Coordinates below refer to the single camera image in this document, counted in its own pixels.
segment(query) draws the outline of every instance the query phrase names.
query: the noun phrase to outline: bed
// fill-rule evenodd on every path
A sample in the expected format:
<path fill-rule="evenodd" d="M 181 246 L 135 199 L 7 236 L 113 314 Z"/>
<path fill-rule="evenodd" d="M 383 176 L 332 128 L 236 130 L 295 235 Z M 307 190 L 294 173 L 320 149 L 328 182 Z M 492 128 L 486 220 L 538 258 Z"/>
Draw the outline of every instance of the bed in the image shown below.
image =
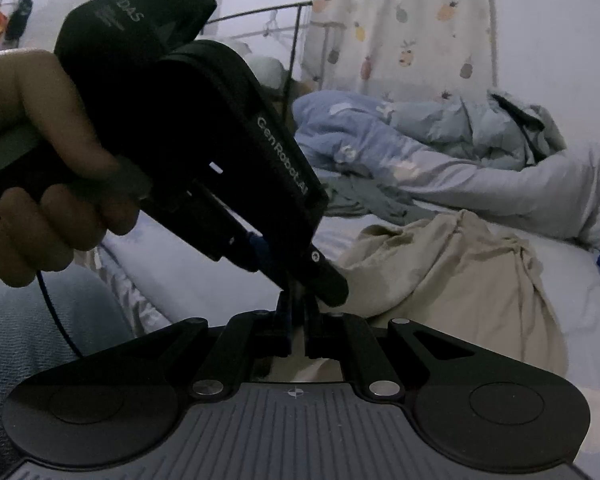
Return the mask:
<path fill-rule="evenodd" d="M 231 38 L 215 39 L 244 57 L 279 111 L 305 91 L 290 81 L 290 71 L 278 60 L 258 57 Z M 293 127 L 292 121 L 287 124 Z M 429 202 L 417 203 L 426 209 L 449 211 Z M 385 222 L 373 215 L 324 218 L 314 244 L 335 260 L 372 224 Z M 567 345 L 566 377 L 579 387 L 591 410 L 590 430 L 575 463 L 600 480 L 600 270 L 596 253 L 493 221 L 488 226 L 494 233 L 512 230 L 528 240 L 542 264 L 542 285 Z M 110 286 L 137 336 L 192 316 L 221 326 L 239 312 L 273 310 L 280 291 L 261 273 L 250 274 L 226 260 L 207 260 L 144 214 L 127 236 L 107 234 L 95 250 L 77 253 L 76 261 L 97 272 Z"/>

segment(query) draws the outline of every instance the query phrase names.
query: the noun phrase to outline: mattress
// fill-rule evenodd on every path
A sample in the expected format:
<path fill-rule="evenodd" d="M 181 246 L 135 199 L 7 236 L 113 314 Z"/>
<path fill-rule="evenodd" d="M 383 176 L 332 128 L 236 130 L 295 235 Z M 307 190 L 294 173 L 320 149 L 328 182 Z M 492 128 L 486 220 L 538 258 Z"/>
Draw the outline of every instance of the mattress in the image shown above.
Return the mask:
<path fill-rule="evenodd" d="M 373 223 L 385 222 L 372 215 L 325 218 L 314 244 L 336 259 Z M 545 293 L 568 349 L 567 379 L 579 387 L 591 409 L 590 430 L 576 464 L 600 480 L 600 271 L 595 256 L 570 243 L 489 226 L 528 240 L 542 264 Z M 137 335 L 192 316 L 205 317 L 214 326 L 239 312 L 273 310 L 280 291 L 261 273 L 248 273 L 226 260 L 208 260 L 144 214 L 129 235 L 108 234 L 93 254 L 88 266 L 98 267 L 101 278 L 114 285 Z"/>

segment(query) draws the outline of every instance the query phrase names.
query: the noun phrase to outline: person's leg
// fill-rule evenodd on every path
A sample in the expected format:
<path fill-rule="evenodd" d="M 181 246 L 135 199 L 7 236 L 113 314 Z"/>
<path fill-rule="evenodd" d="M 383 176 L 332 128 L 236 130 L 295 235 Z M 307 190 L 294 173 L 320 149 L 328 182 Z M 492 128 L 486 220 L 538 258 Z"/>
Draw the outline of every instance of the person's leg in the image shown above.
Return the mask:
<path fill-rule="evenodd" d="M 53 306 L 84 355 L 132 338 L 131 328 L 106 285 L 90 270 L 71 264 L 44 272 Z M 58 332 L 38 282 L 10 288 L 0 281 L 0 475 L 17 461 L 1 422 L 2 402 L 25 378 L 76 357 Z"/>

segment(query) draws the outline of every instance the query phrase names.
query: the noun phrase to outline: curtain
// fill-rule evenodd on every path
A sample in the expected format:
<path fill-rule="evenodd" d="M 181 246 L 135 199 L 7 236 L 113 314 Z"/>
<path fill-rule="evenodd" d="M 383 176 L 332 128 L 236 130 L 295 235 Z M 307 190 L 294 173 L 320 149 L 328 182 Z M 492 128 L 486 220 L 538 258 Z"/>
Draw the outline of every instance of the curtain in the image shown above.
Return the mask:
<path fill-rule="evenodd" d="M 314 89 L 389 101 L 494 86 L 490 0 L 314 0 L 304 63 Z"/>

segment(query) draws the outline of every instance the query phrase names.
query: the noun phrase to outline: beige cloth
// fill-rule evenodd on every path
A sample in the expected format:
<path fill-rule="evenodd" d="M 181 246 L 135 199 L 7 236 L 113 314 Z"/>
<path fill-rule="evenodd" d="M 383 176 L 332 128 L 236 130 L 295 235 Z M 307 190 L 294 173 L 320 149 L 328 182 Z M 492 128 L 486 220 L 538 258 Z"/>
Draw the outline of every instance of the beige cloth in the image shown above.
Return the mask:
<path fill-rule="evenodd" d="M 338 310 L 382 328 L 405 317 L 566 373 L 566 348 L 542 290 L 540 263 L 524 240 L 491 234 L 474 213 L 439 214 L 403 228 L 370 226 L 338 266 L 350 290 Z M 308 360 L 298 350 L 297 356 L 274 361 L 270 380 L 338 380 L 337 364 Z"/>

